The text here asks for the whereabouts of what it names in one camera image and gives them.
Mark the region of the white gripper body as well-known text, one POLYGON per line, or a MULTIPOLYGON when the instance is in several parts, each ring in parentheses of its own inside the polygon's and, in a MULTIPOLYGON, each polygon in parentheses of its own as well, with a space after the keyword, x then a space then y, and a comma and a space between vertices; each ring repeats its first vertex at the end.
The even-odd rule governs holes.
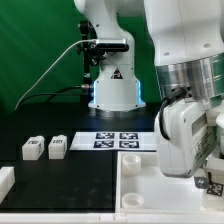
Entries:
POLYGON ((199 102, 183 100, 164 106, 154 123, 159 168, 168 177, 195 174, 217 148, 217 128, 208 124, 199 102))

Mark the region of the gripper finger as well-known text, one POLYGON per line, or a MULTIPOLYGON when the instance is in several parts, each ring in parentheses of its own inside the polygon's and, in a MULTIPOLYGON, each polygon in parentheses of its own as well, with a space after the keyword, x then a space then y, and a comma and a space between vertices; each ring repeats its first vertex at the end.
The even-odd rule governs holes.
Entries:
POLYGON ((207 189, 209 186, 208 178, 205 176, 195 176, 194 182, 198 189, 207 189))

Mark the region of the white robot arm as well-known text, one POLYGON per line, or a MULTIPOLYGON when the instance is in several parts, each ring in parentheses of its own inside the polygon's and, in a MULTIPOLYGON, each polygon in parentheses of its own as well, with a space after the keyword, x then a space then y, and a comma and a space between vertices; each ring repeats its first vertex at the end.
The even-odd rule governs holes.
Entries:
POLYGON ((134 39, 117 22, 125 15, 145 17, 162 98, 154 122, 160 170, 167 177, 192 177, 203 189, 212 183, 204 165, 218 144, 208 112, 224 94, 222 1, 74 0, 96 32, 90 50, 100 74, 89 106, 105 116, 145 106, 134 74, 134 39))

